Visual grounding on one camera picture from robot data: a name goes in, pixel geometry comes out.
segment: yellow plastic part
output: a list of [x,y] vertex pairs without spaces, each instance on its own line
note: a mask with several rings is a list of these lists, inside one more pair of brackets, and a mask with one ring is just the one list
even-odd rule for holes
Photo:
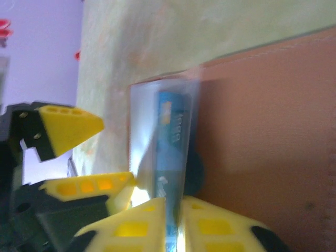
[[121,172],[47,180],[39,189],[64,202],[107,195],[106,206],[112,215],[128,208],[134,187],[133,173]]
[[47,105],[38,111],[55,156],[66,153],[104,129],[100,117],[78,108]]
[[181,210],[185,252],[265,252],[250,230],[264,224],[189,196]]
[[95,230],[86,252],[164,252],[165,199],[142,205],[92,223],[75,236]]

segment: yellow triangle piece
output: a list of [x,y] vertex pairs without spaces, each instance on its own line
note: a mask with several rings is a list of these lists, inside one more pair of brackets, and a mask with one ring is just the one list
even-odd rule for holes
[[63,202],[107,195],[106,207],[112,215],[129,207],[134,186],[133,173],[121,172],[47,180],[39,189]]
[[164,252],[165,199],[154,198],[92,223],[75,236],[92,230],[97,234],[86,252]]
[[104,129],[100,117],[78,108],[47,105],[38,111],[55,156],[66,153]]
[[185,252],[265,252],[250,228],[265,227],[253,219],[227,211],[200,199],[182,200],[180,228]]

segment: lavender wall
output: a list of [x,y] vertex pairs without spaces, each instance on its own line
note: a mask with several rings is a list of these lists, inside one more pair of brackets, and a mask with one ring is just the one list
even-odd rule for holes
[[[80,0],[1,1],[0,17],[9,18],[14,31],[0,49],[10,57],[4,106],[35,100],[75,104],[82,7]],[[24,181],[66,176],[69,155],[39,163],[34,150],[26,151]]]

